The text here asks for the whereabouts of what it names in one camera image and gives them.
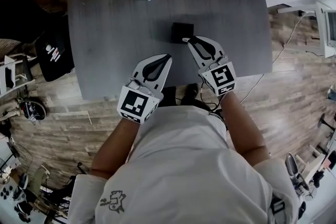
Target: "black shoe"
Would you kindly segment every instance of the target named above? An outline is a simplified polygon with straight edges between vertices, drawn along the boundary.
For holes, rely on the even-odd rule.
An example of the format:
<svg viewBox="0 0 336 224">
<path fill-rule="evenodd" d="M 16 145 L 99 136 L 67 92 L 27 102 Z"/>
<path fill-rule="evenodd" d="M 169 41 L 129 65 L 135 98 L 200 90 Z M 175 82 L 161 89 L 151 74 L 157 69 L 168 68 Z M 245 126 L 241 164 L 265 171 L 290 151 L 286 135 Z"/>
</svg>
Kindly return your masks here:
<svg viewBox="0 0 336 224">
<path fill-rule="evenodd" d="M 189 84 L 185 90 L 184 97 L 188 99 L 196 99 L 198 95 L 198 85 L 197 83 Z"/>
</svg>

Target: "printed graphic on shirt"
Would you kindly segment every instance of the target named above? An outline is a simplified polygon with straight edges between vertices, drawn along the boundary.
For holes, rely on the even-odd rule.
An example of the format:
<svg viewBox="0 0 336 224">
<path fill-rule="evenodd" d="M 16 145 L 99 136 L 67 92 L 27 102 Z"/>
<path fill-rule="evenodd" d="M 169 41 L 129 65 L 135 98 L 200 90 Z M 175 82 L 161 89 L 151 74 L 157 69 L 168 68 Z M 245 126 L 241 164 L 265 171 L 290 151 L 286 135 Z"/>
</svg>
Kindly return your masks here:
<svg viewBox="0 0 336 224">
<path fill-rule="evenodd" d="M 99 206 L 109 206 L 111 211 L 115 211 L 119 214 L 120 211 L 125 212 L 124 208 L 122 207 L 122 200 L 124 200 L 126 194 L 122 193 L 122 190 L 115 190 L 111 192 L 110 200 L 108 199 L 101 199 Z"/>
<path fill-rule="evenodd" d="M 122 115 L 124 118 L 128 119 L 128 120 L 131 120 L 131 121 L 135 121 L 135 122 L 137 122 L 137 123 L 140 123 L 140 120 L 137 119 L 137 118 L 135 118 L 135 117 L 133 117 L 133 116 L 127 115 L 127 114 L 122 113 L 122 112 L 121 112 L 121 115 Z"/>
<path fill-rule="evenodd" d="M 234 81 L 234 78 L 228 66 L 222 66 L 220 68 L 217 68 L 211 71 L 211 74 L 215 80 L 217 87 L 223 86 L 225 84 Z"/>
<path fill-rule="evenodd" d="M 148 97 L 133 91 L 129 91 L 121 106 L 121 110 L 141 117 L 146 107 L 147 101 Z"/>
</svg>

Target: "black chair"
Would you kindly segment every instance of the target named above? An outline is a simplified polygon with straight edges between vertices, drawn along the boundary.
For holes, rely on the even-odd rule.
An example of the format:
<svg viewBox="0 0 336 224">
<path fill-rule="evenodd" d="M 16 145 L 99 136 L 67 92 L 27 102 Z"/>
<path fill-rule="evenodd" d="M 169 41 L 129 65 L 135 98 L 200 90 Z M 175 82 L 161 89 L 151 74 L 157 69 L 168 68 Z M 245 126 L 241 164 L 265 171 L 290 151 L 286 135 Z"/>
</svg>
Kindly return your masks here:
<svg viewBox="0 0 336 224">
<path fill-rule="evenodd" d="M 0 38 L 18 40 L 19 46 L 35 41 L 37 59 L 46 81 L 58 79 L 75 67 L 68 16 L 64 13 L 48 13 L 33 0 L 0 0 L 0 14 Z M 50 61 L 47 45 L 58 48 L 57 61 Z"/>
</svg>

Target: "table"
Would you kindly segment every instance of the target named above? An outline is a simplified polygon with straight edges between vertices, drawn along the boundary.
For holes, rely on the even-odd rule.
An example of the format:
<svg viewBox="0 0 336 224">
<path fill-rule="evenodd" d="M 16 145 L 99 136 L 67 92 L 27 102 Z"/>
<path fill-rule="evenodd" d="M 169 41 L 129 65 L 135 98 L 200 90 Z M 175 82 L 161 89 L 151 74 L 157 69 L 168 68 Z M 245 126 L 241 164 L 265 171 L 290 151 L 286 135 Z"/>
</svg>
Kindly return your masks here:
<svg viewBox="0 0 336 224">
<path fill-rule="evenodd" d="M 295 12 L 302 10 L 306 13 L 311 13 L 308 16 L 315 16 L 318 26 L 319 26 L 319 35 L 320 35 L 320 47 L 314 46 L 297 46 L 297 45 L 285 45 L 286 48 L 294 50 L 304 50 L 313 52 L 316 55 L 324 55 L 324 57 L 332 57 L 335 55 L 336 48 L 328 46 L 328 32 L 327 32 L 327 21 L 325 18 L 324 10 L 331 10 L 330 7 L 316 2 L 313 5 L 289 7 L 289 8 L 280 8 L 278 13 L 287 13 Z"/>
<path fill-rule="evenodd" d="M 265 0 L 68 0 L 70 42 L 84 99 L 118 97 L 136 64 L 168 53 L 165 86 L 200 82 L 187 47 L 170 43 L 173 22 L 219 42 L 237 76 L 272 71 Z"/>
</svg>

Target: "cable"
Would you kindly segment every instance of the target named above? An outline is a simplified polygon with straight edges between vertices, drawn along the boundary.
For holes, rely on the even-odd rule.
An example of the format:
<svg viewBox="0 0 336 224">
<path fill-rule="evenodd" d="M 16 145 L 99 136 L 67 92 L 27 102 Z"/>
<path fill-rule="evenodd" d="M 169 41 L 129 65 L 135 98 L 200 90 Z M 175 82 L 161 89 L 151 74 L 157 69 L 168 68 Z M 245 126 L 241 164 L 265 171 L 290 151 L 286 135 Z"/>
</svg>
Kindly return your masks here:
<svg viewBox="0 0 336 224">
<path fill-rule="evenodd" d="M 275 60 L 272 62 L 272 65 L 274 64 L 274 62 L 275 62 L 276 60 L 278 60 L 278 58 L 280 57 L 280 54 L 285 50 L 285 45 L 287 45 L 287 44 L 290 42 L 290 40 L 292 39 L 292 36 L 293 36 L 293 34 L 294 34 L 294 32 L 295 32 L 295 29 L 297 28 L 297 26 L 299 25 L 299 23 L 301 22 L 301 20 L 302 20 L 307 14 L 309 14 L 309 13 L 305 13 L 305 14 L 299 19 L 299 21 L 295 24 L 295 27 L 294 27 L 292 33 L 290 34 L 289 39 L 288 39 L 287 42 L 283 45 L 283 48 L 282 48 L 281 52 L 278 54 L 277 58 L 275 58 Z M 265 75 L 265 73 L 262 74 L 262 76 L 261 76 L 260 79 L 257 81 L 257 83 L 252 87 L 252 89 L 247 93 L 247 95 L 241 100 L 240 103 L 243 103 L 243 102 L 245 101 L 245 99 L 248 98 L 248 96 L 250 95 L 250 93 L 251 93 L 251 92 L 253 91 L 253 89 L 258 85 L 259 81 L 264 77 L 264 75 Z"/>
<path fill-rule="evenodd" d="M 31 161 L 30 161 L 30 164 L 29 164 L 29 166 L 28 166 L 28 168 L 27 168 L 27 170 L 25 171 L 25 173 L 26 172 L 28 172 L 28 170 L 29 170 L 29 168 L 30 168 L 30 166 L 32 165 L 32 162 L 33 162 L 33 155 L 30 153 L 30 151 L 29 150 L 27 150 L 24 146 L 22 146 L 22 145 L 20 145 L 20 144 L 18 144 L 18 143 L 16 143 L 16 145 L 17 146 L 20 146 L 20 147 L 22 147 L 26 152 L 28 152 L 28 154 L 31 156 Z"/>
<path fill-rule="evenodd" d="M 306 51 L 306 52 L 310 52 L 311 54 L 315 54 L 314 52 L 312 52 L 312 51 Z M 336 52 L 336 50 L 335 50 L 335 52 Z M 317 54 L 315 54 L 316 56 L 323 56 L 323 55 L 317 55 Z M 335 55 L 335 54 L 334 54 Z M 333 56 L 334 56 L 333 55 Z"/>
<path fill-rule="evenodd" d="M 222 99 L 224 98 L 225 95 L 226 95 L 226 94 L 223 94 L 223 95 L 220 97 L 217 106 L 216 106 L 214 109 L 210 110 L 209 112 L 214 112 L 214 111 L 219 107 L 219 105 L 221 104 L 221 101 L 222 101 Z"/>
<path fill-rule="evenodd" d="M 201 96 L 201 101 L 205 104 L 213 104 L 213 105 L 216 105 L 218 107 L 218 105 L 214 102 L 210 102 L 210 103 L 207 103 L 207 102 L 204 102 L 203 100 L 203 97 L 202 97 L 202 92 L 203 92 L 203 85 L 204 85 L 204 82 L 202 82 L 202 85 L 201 85 L 201 92 L 200 92 L 200 96 Z"/>
<path fill-rule="evenodd" d="M 290 42 L 290 40 L 292 39 L 292 35 L 294 34 L 295 29 L 296 29 L 296 27 L 299 25 L 299 23 L 301 22 L 301 20 L 302 20 L 305 16 L 307 16 L 308 14 L 310 14 L 310 13 L 311 13 L 311 12 L 307 12 L 307 13 L 305 13 L 305 14 L 299 19 L 299 21 L 295 24 L 295 27 L 294 27 L 292 33 L 290 34 L 290 37 L 289 37 L 289 39 L 288 39 L 288 41 L 286 42 L 285 45 L 287 45 L 287 44 Z"/>
<path fill-rule="evenodd" d="M 3 115 L 2 116 L 0 116 L 0 118 L 3 118 L 4 116 L 6 116 L 9 112 L 15 112 L 15 114 L 17 115 L 17 116 L 19 116 L 19 114 L 17 114 L 17 112 L 16 112 L 16 110 L 9 110 L 9 111 L 5 111 L 4 113 L 3 113 Z"/>
</svg>

